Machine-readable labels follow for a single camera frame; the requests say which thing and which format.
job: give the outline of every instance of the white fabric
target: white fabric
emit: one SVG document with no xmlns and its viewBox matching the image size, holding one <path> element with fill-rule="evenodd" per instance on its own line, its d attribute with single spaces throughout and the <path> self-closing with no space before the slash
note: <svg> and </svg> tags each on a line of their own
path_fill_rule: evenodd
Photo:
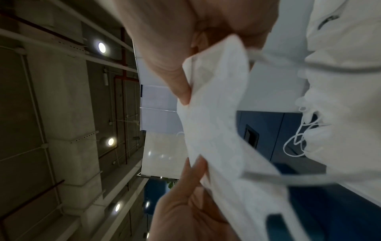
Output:
<svg viewBox="0 0 381 241">
<path fill-rule="evenodd" d="M 332 14 L 340 17 L 317 30 Z M 381 64 L 381 1 L 319 0 L 307 30 L 308 46 L 316 50 L 306 58 L 340 67 Z M 338 75 L 306 70 L 310 89 L 297 101 L 303 119 L 318 114 L 319 124 L 303 138 L 305 154 L 331 172 L 381 170 L 381 74 Z M 357 193 L 381 203 L 381 181 L 344 183 Z"/>
<path fill-rule="evenodd" d="M 297 241 L 309 240 L 288 202 L 285 186 L 241 179 L 243 170 L 279 175 L 236 131 L 236 110 L 245 92 L 249 64 L 237 36 L 188 58 L 183 69 L 192 86 L 188 106 L 177 103 L 189 160 L 208 160 L 209 179 L 202 184 L 242 240 L 268 240 L 266 218 L 282 214 Z"/>
</svg>

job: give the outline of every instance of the hand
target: hand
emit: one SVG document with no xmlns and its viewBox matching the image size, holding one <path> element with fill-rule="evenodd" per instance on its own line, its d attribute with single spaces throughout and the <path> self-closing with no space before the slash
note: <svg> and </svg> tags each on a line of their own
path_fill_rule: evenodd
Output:
<svg viewBox="0 0 381 241">
<path fill-rule="evenodd" d="M 193 167 L 187 158 L 180 181 L 156 205 L 150 241 L 239 240 L 200 185 L 207 168 L 204 158 Z"/>
<path fill-rule="evenodd" d="M 147 66 L 188 104 L 184 60 L 226 36 L 262 48 L 278 17 L 279 0 L 114 0 Z"/>
</svg>

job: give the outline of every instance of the white conduit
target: white conduit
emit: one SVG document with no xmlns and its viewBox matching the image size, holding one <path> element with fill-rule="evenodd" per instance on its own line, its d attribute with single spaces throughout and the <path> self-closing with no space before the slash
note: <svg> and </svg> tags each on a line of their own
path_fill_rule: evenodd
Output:
<svg viewBox="0 0 381 241">
<path fill-rule="evenodd" d="M 125 47 L 127 50 L 129 50 L 131 52 L 134 52 L 134 49 L 132 47 L 130 47 L 125 42 L 123 42 L 122 40 L 118 39 L 117 37 L 115 37 L 111 33 L 107 32 L 106 30 L 104 30 L 100 26 L 96 25 L 94 22 L 92 22 L 91 20 L 87 19 L 85 16 L 83 16 L 79 12 L 75 11 L 70 6 L 64 4 L 63 2 L 61 2 L 59 0 L 48 0 L 48 1 L 51 2 L 52 4 L 56 5 L 57 7 L 61 8 L 62 10 L 66 11 L 67 13 L 71 14 L 72 16 L 76 17 L 77 19 L 81 20 L 85 24 L 89 25 L 93 29 L 95 29 L 98 32 L 100 32 L 101 34 L 104 34 L 105 36 L 109 37 L 110 39 L 112 39 L 116 43 L 118 43 L 121 46 Z"/>
<path fill-rule="evenodd" d="M 133 69 L 133 68 L 130 68 L 130 67 L 126 67 L 126 66 L 123 66 L 121 64 L 113 63 L 113 62 L 110 62 L 110 61 L 107 61 L 107 60 L 102 60 L 102 59 L 99 59 L 99 58 L 96 58 L 96 57 L 92 57 L 92 56 L 89 56 L 89 55 L 86 55 L 86 54 L 82 54 L 82 53 L 77 52 L 75 50 L 70 50 L 70 49 L 62 48 L 62 47 L 56 46 L 54 44 L 51 44 L 51 43 L 48 43 L 48 42 L 44 42 L 44 41 L 41 41 L 41 40 L 37 40 L 37 39 L 33 39 L 33 38 L 29 38 L 27 36 L 24 36 L 24 35 L 21 35 L 21 34 L 18 34 L 18 33 L 14 33 L 14 32 L 11 32 L 11 31 L 8 31 L 8 30 L 5 30 L 5 29 L 0 29 L 0 35 L 8 37 L 10 39 L 19 40 L 21 42 L 27 42 L 27 43 L 39 45 L 39 46 L 42 46 L 42 47 L 50 48 L 50 49 L 53 49 L 53 50 L 56 50 L 56 51 L 60 51 L 62 53 L 65 53 L 65 54 L 68 54 L 68 55 L 71 55 L 71 56 L 79 57 L 79 58 L 82 58 L 82 59 L 94 62 L 94 63 L 103 64 L 103 65 L 114 67 L 114 68 L 118 68 L 118 69 L 124 69 L 124 70 L 130 71 L 130 72 L 134 72 L 134 73 L 138 72 L 136 69 Z"/>
</svg>

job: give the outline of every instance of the concrete pillar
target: concrete pillar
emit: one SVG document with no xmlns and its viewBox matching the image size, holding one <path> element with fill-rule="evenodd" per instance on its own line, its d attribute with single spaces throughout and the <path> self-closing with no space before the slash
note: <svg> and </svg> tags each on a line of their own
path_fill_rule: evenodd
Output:
<svg viewBox="0 0 381 241">
<path fill-rule="evenodd" d="M 17 14 L 31 22 L 82 42 L 81 22 L 48 2 L 17 1 Z M 23 35 L 78 47 L 20 24 Z M 102 184 L 86 61 L 24 44 L 64 213 L 80 216 L 78 239 L 88 239 L 104 218 Z"/>
</svg>

